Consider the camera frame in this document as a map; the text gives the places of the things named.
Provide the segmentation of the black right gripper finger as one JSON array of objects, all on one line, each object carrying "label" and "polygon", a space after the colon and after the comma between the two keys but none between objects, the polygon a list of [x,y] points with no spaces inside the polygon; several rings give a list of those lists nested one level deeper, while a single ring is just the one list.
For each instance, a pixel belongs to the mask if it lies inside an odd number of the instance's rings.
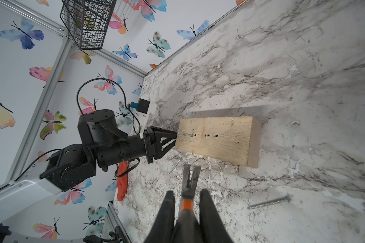
[{"label": "black right gripper finger", "polygon": [[232,243],[207,189],[200,192],[199,218],[204,243]]}]

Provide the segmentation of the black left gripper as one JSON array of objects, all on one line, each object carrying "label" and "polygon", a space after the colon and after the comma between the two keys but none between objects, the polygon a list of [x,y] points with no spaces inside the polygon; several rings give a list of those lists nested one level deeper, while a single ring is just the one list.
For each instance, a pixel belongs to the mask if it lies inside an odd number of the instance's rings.
[{"label": "black left gripper", "polygon": [[[129,136],[118,129],[112,110],[102,109],[79,117],[78,131],[87,160],[103,171],[121,162],[146,157],[153,163],[174,146],[177,132],[147,127],[143,135]],[[175,196],[168,191],[145,243],[171,243],[175,217]]]}]

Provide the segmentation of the orange handled claw hammer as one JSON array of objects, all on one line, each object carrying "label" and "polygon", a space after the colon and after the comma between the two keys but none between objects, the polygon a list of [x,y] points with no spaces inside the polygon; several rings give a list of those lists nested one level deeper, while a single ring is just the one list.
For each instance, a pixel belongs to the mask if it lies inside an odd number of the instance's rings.
[{"label": "orange handled claw hammer", "polygon": [[203,229],[194,213],[194,198],[201,167],[185,164],[183,170],[179,214],[171,241],[173,243],[203,243]]}]

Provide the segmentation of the dark steel nail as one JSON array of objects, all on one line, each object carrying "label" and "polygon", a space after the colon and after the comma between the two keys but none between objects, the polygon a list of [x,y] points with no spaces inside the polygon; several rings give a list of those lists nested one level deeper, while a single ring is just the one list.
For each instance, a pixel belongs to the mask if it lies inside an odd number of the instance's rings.
[{"label": "dark steel nail", "polygon": [[248,210],[253,210],[253,209],[268,207],[268,206],[271,206],[271,205],[281,204],[283,202],[288,203],[290,201],[291,201],[291,197],[287,195],[287,196],[276,198],[276,199],[273,199],[273,200],[261,202],[261,203],[254,204],[254,205],[250,205],[250,206],[247,207],[247,209]]}]

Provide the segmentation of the wooden board with holes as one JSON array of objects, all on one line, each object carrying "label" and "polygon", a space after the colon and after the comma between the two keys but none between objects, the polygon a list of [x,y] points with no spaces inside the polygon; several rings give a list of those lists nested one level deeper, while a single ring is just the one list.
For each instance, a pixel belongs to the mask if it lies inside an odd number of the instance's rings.
[{"label": "wooden board with holes", "polygon": [[177,149],[234,165],[257,168],[262,124],[252,116],[182,119]]}]

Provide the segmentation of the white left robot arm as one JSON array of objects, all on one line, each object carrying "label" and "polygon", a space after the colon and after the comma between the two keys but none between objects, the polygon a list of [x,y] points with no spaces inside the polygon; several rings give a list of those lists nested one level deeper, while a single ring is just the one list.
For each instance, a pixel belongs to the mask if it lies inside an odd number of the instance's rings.
[{"label": "white left robot arm", "polygon": [[82,114],[78,122],[80,144],[57,149],[45,165],[36,165],[0,188],[0,224],[22,210],[96,175],[96,169],[146,157],[153,163],[174,146],[177,132],[147,127],[129,136],[118,129],[112,110]]}]

